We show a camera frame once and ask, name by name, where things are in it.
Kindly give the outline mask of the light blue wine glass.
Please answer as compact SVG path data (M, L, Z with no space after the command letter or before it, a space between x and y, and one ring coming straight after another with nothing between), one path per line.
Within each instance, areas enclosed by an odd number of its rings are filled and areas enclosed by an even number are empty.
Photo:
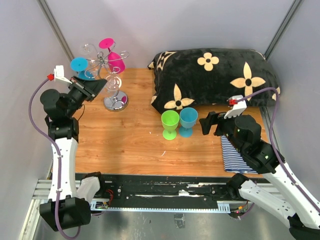
M193 126L198 119L198 112L192 107L186 107L179 113L180 128L179 134L184 138L189 138L193 134Z

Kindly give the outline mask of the green wine glass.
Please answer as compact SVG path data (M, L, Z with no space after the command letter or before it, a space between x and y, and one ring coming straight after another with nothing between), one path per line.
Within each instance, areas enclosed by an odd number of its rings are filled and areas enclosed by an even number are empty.
M174 140L177 136L176 128L180 122L180 115L174 110L166 110L161 115L161 123L164 128L162 136L168 140Z

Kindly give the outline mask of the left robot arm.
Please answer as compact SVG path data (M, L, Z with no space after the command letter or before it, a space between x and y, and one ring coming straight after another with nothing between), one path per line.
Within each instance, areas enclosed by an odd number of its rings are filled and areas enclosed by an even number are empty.
M45 222L66 239L64 230L80 228L91 221L91 202L107 193L100 172L85 175L76 186L76 152L79 143L79 121L74 114L83 102L93 101L107 83L106 79L83 80L73 76L69 92L48 89L40 96L48 127L44 136L51 142L53 154L52 182L48 201L40 205L39 213Z

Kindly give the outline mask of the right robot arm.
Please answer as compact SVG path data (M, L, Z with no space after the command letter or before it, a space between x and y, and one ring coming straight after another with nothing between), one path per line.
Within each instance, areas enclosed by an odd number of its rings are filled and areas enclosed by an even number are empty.
M280 199L237 173L227 183L232 200L249 200L278 218L296 240L320 238L320 202L295 178L280 152L261 139L261 126L250 115L226 118L225 112L209 112L199 120L203 135L213 125L214 135L225 136L247 165L268 180L283 196Z

